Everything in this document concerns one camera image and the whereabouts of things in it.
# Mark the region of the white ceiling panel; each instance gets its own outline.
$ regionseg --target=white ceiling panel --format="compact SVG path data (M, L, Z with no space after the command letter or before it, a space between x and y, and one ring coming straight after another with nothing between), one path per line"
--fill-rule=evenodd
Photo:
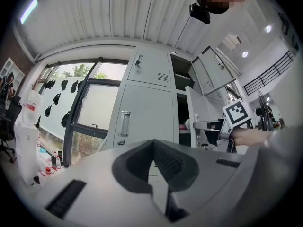
M190 17L189 5L195 1L38 0L38 6L19 27L36 54L91 38L125 37L168 45L172 51L177 48L193 55L221 16L211 14L209 25ZM268 2L254 0L234 30L249 47L269 21L273 19ZM241 46L235 54L241 52Z

